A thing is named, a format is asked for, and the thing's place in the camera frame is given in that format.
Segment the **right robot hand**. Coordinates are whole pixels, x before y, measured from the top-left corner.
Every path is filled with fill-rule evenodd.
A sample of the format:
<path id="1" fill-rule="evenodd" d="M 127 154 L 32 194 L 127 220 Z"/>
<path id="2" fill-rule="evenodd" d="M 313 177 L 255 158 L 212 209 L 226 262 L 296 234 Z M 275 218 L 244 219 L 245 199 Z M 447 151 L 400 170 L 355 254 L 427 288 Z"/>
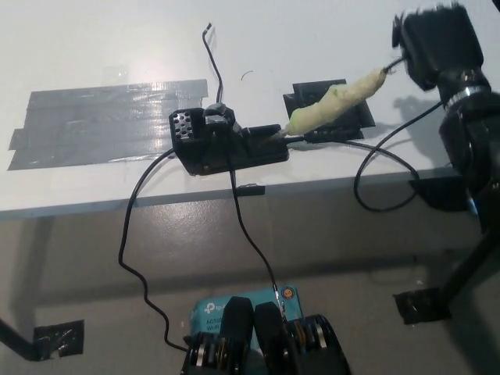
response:
<path id="1" fill-rule="evenodd" d="M 448 97 L 466 86 L 490 86 L 476 32 L 458 2 L 395 16 L 392 46 L 401 49 L 407 74 L 423 91 L 438 88 Z"/>

